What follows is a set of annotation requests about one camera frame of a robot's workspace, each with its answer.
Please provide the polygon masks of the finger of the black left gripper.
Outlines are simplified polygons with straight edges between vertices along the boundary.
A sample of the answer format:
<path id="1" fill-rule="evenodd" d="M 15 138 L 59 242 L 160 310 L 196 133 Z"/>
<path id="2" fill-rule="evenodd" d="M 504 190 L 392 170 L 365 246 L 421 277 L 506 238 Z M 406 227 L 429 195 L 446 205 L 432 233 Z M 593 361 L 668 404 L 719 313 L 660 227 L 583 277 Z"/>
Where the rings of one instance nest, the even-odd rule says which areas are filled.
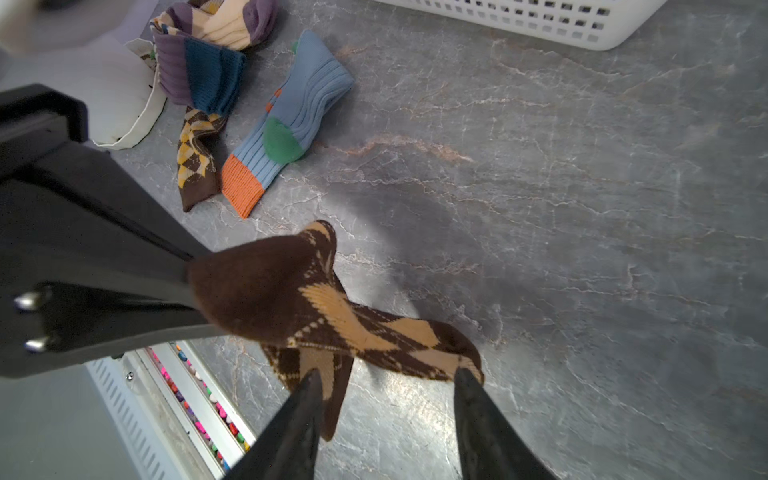
<path id="1" fill-rule="evenodd" d="M 5 378 L 221 334 L 186 280 L 206 247 L 87 133 L 80 100 L 40 84 L 1 95 Z"/>

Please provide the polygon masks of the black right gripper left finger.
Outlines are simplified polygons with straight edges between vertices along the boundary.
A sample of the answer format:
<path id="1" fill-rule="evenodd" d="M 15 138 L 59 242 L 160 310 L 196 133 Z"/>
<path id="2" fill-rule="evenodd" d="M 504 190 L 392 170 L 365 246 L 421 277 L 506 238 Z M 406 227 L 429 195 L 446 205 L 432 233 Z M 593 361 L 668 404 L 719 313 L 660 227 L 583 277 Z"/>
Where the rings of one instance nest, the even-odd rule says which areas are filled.
<path id="1" fill-rule="evenodd" d="M 224 478 L 312 479 L 323 427 L 322 380 L 312 369 Z"/>

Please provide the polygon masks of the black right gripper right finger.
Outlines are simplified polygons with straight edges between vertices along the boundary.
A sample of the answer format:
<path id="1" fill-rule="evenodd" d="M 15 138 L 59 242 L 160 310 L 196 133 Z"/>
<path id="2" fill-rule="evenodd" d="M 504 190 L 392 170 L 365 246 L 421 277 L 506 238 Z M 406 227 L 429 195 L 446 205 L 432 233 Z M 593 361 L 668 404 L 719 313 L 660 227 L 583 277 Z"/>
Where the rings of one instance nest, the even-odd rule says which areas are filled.
<path id="1" fill-rule="evenodd" d="M 556 479 L 470 370 L 459 368 L 454 386 L 457 445 L 464 479 Z"/>

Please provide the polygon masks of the dark brown argyle sock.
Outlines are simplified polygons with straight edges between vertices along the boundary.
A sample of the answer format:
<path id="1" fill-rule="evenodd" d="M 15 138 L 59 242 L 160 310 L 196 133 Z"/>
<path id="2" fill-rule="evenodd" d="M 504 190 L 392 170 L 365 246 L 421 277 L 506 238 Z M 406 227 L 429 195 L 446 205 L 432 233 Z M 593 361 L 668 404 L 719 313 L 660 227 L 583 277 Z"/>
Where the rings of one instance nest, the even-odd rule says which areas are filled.
<path id="1" fill-rule="evenodd" d="M 185 213 L 220 192 L 215 157 L 204 141 L 216 137 L 226 122 L 225 116 L 186 108 L 176 154 L 177 185 Z"/>
<path id="2" fill-rule="evenodd" d="M 333 226 L 315 220 L 293 235 L 197 258 L 187 280 L 205 318 L 258 342 L 289 391 L 319 372 L 325 441 L 335 434 L 355 359 L 427 380 L 451 381 L 459 368 L 484 379 L 477 348 L 453 326 L 351 301 L 334 271 L 336 250 Z"/>

